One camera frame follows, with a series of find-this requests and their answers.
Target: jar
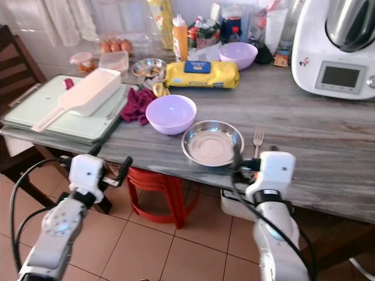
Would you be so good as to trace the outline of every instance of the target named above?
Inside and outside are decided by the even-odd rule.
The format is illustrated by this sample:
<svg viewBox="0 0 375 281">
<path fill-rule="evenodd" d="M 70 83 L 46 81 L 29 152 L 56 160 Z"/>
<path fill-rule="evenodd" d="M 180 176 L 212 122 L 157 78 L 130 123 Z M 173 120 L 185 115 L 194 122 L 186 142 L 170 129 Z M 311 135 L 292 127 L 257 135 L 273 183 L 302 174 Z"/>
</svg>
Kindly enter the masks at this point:
<svg viewBox="0 0 375 281">
<path fill-rule="evenodd" d="M 70 63 L 74 63 L 82 73 L 92 72 L 96 67 L 91 53 L 77 53 L 70 58 Z"/>
</svg>

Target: white scoop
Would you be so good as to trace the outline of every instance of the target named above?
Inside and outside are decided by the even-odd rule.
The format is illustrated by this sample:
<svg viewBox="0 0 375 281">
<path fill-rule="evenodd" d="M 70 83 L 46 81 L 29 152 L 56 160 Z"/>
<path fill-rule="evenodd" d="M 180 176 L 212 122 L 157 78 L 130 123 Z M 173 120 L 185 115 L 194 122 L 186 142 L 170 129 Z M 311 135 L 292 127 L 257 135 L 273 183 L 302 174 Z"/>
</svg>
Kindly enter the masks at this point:
<svg viewBox="0 0 375 281">
<path fill-rule="evenodd" d="M 120 87 L 121 73 L 116 70 L 97 68 L 80 83 L 67 90 L 57 100 L 57 107 L 42 120 L 31 127 L 36 132 L 43 132 L 64 113 L 90 116 Z"/>
</svg>

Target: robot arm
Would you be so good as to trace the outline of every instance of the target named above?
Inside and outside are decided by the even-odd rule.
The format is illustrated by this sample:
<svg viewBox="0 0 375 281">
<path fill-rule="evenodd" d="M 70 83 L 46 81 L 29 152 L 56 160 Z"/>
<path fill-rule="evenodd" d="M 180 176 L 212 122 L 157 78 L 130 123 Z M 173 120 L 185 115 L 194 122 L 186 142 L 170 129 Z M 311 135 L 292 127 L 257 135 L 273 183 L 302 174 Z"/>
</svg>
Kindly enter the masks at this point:
<svg viewBox="0 0 375 281">
<path fill-rule="evenodd" d="M 131 163 L 128 157 L 120 168 L 119 177 L 112 180 L 104 177 L 104 163 L 100 158 L 86 154 L 72 159 L 69 165 L 71 193 L 43 218 L 42 231 L 19 272 L 19 281 L 62 279 L 87 210 L 103 199 L 107 184 L 121 185 Z"/>
<path fill-rule="evenodd" d="M 259 171 L 256 181 L 246 188 L 247 201 L 255 210 L 279 228 L 299 249 L 299 229 L 289 214 L 283 198 L 292 180 L 295 158 L 290 153 L 263 152 L 259 159 L 242 161 L 237 154 L 234 174 L 244 182 L 240 168 Z M 263 281 L 308 281 L 308 271 L 300 257 L 279 233 L 261 218 L 254 227 L 254 238 L 260 252 Z"/>
</svg>

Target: red towel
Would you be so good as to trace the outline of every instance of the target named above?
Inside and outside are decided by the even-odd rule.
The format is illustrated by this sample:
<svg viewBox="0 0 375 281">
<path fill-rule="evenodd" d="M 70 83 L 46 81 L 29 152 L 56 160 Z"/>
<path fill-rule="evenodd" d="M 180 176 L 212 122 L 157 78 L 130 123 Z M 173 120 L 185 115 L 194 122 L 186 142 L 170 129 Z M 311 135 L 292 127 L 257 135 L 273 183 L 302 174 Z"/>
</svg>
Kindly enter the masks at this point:
<svg viewBox="0 0 375 281">
<path fill-rule="evenodd" d="M 131 88 L 128 94 L 128 102 L 121 111 L 123 120 L 127 122 L 138 120 L 141 125 L 146 125 L 148 123 L 146 108 L 154 99 L 156 99 L 156 96 L 149 89 L 135 91 Z"/>
</svg>

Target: blue label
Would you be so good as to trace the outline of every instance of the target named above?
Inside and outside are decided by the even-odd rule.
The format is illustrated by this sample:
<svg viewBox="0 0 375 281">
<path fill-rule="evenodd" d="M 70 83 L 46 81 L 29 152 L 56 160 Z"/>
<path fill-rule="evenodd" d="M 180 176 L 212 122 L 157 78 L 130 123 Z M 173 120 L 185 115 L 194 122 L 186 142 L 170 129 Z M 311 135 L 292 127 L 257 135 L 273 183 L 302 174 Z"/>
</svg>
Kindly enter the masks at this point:
<svg viewBox="0 0 375 281">
<path fill-rule="evenodd" d="M 209 61 L 186 61 L 183 71 L 186 73 L 210 73 L 211 63 Z"/>
</svg>

